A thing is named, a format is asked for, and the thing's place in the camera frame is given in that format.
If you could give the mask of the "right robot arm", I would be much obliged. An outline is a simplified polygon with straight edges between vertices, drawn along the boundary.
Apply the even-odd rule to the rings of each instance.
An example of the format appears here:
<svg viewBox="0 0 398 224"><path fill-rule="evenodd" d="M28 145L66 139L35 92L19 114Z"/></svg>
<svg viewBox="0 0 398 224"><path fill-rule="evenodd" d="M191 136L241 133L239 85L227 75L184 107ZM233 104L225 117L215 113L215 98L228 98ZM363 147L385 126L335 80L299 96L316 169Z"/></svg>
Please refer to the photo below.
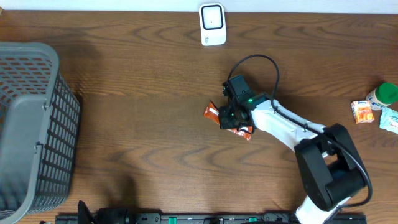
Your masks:
<svg viewBox="0 0 398 224"><path fill-rule="evenodd" d="M221 129L264 131L296 156L306 198L296 209L299 223L328 223L370 179L348 130L301 118L267 93L255 94L242 75L223 83L228 104L219 108Z"/></svg>

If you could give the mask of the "teal white snack packet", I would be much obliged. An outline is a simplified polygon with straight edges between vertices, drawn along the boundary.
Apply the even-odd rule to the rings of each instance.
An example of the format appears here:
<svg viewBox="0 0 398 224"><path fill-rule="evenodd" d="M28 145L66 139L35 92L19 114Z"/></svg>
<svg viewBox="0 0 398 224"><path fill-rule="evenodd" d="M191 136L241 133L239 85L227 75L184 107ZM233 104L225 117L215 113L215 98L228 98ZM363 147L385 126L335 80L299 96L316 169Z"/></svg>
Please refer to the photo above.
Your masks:
<svg viewBox="0 0 398 224"><path fill-rule="evenodd" d="M379 127L398 134L398 113L390 108L383 108Z"/></svg>

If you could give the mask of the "orange small snack packet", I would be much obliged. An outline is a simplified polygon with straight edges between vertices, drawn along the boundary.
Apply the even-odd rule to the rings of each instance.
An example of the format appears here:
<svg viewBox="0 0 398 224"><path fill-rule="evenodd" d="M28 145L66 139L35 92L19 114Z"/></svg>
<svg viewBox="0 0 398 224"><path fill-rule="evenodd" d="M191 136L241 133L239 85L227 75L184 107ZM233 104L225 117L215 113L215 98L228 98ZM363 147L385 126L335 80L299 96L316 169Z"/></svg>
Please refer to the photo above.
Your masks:
<svg viewBox="0 0 398 224"><path fill-rule="evenodd" d="M356 124L372 123L374 121L374 115L369 101L353 101L351 103L351 110Z"/></svg>

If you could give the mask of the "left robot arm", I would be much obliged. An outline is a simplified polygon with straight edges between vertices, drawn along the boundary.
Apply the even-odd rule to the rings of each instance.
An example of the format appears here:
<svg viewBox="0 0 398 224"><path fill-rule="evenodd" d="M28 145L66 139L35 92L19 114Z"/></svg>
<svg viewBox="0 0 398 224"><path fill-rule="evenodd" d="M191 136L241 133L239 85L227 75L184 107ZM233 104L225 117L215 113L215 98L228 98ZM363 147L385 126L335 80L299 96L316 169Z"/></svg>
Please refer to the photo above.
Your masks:
<svg viewBox="0 0 398 224"><path fill-rule="evenodd" d="M86 203L78 202L78 224L135 224L136 218L126 208L101 208L92 214Z"/></svg>

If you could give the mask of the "red Top chocolate bar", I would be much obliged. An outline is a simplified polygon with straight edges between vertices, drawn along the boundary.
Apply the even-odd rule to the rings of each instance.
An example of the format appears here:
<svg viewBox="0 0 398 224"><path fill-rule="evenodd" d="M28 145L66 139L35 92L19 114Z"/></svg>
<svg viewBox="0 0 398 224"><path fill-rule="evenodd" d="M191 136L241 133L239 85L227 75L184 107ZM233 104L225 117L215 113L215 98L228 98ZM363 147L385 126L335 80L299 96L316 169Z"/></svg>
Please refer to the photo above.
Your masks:
<svg viewBox="0 0 398 224"><path fill-rule="evenodd" d="M218 108L214 105L214 103L212 101L209 102L208 106L206 107L206 109L203 113L203 116L205 118L208 118L208 119L214 121L216 124L221 126ZM238 136L241 136L242 138L244 138L247 141L250 141L253 127L252 126L243 126L241 128L228 129L228 131L235 133Z"/></svg>

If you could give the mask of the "green lid jar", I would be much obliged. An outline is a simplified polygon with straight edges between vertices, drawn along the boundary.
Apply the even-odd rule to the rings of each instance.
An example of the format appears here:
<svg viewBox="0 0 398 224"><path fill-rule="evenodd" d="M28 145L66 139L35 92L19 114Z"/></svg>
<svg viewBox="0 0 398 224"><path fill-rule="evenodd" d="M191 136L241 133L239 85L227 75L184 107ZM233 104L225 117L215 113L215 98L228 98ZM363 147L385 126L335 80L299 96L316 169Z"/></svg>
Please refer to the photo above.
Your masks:
<svg viewBox="0 0 398 224"><path fill-rule="evenodd" d="M393 83L383 83L368 93L366 100L369 101L372 110L382 110L397 102L397 86Z"/></svg>

